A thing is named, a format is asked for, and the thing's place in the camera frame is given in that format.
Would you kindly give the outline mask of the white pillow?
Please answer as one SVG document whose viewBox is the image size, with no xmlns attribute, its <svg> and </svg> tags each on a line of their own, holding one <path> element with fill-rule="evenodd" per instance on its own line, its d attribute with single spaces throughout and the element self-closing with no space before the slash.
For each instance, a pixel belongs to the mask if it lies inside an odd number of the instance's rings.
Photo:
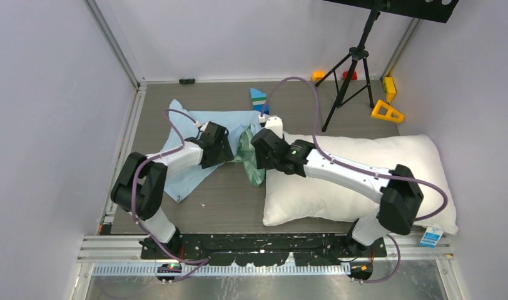
<svg viewBox="0 0 508 300">
<path fill-rule="evenodd" d="M 407 166 L 417 179 L 434 184 L 446 193 L 446 207 L 430 218 L 443 203 L 443 196 L 431 187 L 419 185 L 424 195 L 417 213 L 416 226 L 435 227 L 447 234 L 457 234 L 457 211 L 440 159 L 439 151 L 426 135 L 392 136 L 378 139 L 319 136 L 322 150 L 340 161 L 354 161 L 372 173 Z M 378 211 L 379 189 L 387 179 L 375 179 L 360 172 L 330 164 L 314 154 L 315 168 L 322 169 L 319 179 L 286 175 L 275 169 L 266 173 L 266 196 L 263 213 L 265 226 L 278 226 L 301 218 L 323 218 L 353 222 Z"/>
</svg>

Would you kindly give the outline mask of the orange toy block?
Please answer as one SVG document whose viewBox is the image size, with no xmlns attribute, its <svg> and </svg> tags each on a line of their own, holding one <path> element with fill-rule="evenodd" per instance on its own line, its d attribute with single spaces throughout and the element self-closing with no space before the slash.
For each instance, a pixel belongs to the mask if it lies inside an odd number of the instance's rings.
<svg viewBox="0 0 508 300">
<path fill-rule="evenodd" d="M 323 71 L 314 71 L 312 72 L 311 79 L 313 82 L 319 82 L 322 80 L 325 76 L 325 73 Z"/>
</svg>

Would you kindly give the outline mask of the red toy block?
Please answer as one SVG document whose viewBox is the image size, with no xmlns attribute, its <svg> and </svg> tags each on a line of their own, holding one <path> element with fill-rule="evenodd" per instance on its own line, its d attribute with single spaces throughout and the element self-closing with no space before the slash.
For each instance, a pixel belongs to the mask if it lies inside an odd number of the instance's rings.
<svg viewBox="0 0 508 300">
<path fill-rule="evenodd" d="M 357 72 L 354 71 L 352 74 L 350 74 L 348 71 L 345 71 L 343 74 L 342 74 L 342 79 L 343 80 L 346 80 L 346 78 L 350 77 L 350 79 L 352 81 L 354 80 L 357 80 L 358 79 L 358 75 L 357 75 Z"/>
</svg>

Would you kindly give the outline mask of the small black wall clip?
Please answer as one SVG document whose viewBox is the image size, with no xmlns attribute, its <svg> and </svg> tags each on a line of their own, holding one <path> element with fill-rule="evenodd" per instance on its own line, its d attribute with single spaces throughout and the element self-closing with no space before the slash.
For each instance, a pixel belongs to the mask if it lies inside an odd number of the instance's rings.
<svg viewBox="0 0 508 300">
<path fill-rule="evenodd" d="M 196 83 L 195 78 L 181 78 L 178 80 L 178 83 L 181 85 L 190 85 Z"/>
</svg>

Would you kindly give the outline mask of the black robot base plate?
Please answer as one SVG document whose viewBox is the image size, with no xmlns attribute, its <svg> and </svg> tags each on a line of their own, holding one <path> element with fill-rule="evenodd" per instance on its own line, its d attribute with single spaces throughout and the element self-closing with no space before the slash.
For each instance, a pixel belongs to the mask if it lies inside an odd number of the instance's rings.
<svg viewBox="0 0 508 300">
<path fill-rule="evenodd" d="M 282 266 L 290 261 L 297 266 L 335 266 L 387 255 L 383 239 L 357 253 L 347 249 L 346 241 L 338 233 L 183 234 L 166 250 L 191 265 L 241 267 Z"/>
</svg>

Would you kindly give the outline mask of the black overhead panel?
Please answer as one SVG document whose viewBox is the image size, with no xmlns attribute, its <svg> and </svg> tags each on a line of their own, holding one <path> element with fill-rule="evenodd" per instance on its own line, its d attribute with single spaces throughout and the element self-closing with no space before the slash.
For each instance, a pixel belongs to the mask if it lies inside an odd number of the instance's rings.
<svg viewBox="0 0 508 300">
<path fill-rule="evenodd" d="M 331 3 L 373 9 L 382 13 L 396 14 L 410 18 L 423 19 L 437 23 L 446 23 L 451 17 L 458 0 L 333 0 Z"/>
</svg>

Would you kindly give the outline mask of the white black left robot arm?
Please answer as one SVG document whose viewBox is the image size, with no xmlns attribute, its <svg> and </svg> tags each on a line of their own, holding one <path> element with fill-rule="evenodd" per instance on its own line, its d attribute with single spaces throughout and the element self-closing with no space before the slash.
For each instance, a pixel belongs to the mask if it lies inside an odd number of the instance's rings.
<svg viewBox="0 0 508 300">
<path fill-rule="evenodd" d="M 214 122 L 199 127 L 196 137 L 180 147 L 146 156 L 131 153 L 125 160 L 110 193 L 110 200 L 130 213 L 150 234 L 144 245 L 164 258 L 175 258 L 181 249 L 180 230 L 161 208 L 166 179 L 190 167 L 207 169 L 233 159 L 229 131 Z"/>
</svg>

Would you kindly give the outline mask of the yellow triangular toy block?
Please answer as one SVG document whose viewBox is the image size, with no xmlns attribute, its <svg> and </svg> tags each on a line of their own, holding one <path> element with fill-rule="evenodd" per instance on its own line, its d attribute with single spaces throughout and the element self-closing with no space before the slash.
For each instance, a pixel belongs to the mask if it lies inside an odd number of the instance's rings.
<svg viewBox="0 0 508 300">
<path fill-rule="evenodd" d="M 378 100 L 370 116 L 375 119 L 400 124 L 404 121 L 405 115 L 393 108 L 390 104 Z"/>
</svg>

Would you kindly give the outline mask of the yellow rectangular toy block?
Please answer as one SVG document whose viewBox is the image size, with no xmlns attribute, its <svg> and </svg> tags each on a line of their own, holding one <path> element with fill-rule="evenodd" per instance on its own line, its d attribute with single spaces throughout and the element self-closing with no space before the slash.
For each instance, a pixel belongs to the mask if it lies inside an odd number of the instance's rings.
<svg viewBox="0 0 508 300">
<path fill-rule="evenodd" d="M 393 78 L 390 76 L 384 77 L 382 80 L 382 86 L 387 102 L 391 103 L 394 100 L 394 97 L 397 95 L 397 90 Z"/>
</svg>

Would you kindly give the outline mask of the light blue green pillowcase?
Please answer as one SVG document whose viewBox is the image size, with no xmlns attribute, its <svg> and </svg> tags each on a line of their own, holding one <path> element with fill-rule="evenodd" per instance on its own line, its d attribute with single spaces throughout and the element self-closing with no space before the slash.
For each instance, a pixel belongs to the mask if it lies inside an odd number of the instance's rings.
<svg viewBox="0 0 508 300">
<path fill-rule="evenodd" d="M 252 137 L 261 129 L 257 111 L 188 111 L 179 101 L 172 100 L 166 110 L 170 124 L 174 125 L 163 146 L 165 156 L 156 161 L 165 163 L 172 170 L 167 172 L 164 192 L 179 203 L 205 180 L 220 165 L 203 169 L 200 166 L 202 149 L 192 142 L 181 140 L 196 137 L 197 121 L 212 121 L 227 128 L 228 139 L 233 153 L 231 163 L 242 163 L 241 179 L 248 179 L 258 188 L 265 179 L 265 170 L 257 169 L 255 150 L 250 144 Z"/>
</svg>

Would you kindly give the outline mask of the blue green toy block stack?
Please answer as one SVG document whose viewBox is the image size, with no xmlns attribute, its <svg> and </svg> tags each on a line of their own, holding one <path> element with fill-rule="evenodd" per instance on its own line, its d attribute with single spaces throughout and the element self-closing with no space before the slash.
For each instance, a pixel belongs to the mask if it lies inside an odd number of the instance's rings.
<svg viewBox="0 0 508 300">
<path fill-rule="evenodd" d="M 253 109 L 263 113 L 269 114 L 269 106 L 266 105 L 267 95 L 256 88 L 250 88 L 251 103 Z"/>
</svg>

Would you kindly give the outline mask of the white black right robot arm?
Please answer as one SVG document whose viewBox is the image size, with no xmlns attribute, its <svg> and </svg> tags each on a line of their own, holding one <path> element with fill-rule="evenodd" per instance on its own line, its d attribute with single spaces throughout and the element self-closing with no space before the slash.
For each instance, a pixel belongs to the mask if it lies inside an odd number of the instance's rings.
<svg viewBox="0 0 508 300">
<path fill-rule="evenodd" d="M 275 169 L 286 175 L 321 179 L 359 193 L 378 204 L 352 223 L 343 246 L 347 254 L 363 256 L 377 240 L 394 233 L 408 235 L 424 195 L 411 170 L 372 167 L 323 152 L 312 142 L 286 142 L 270 129 L 254 135 L 257 168 Z"/>
</svg>

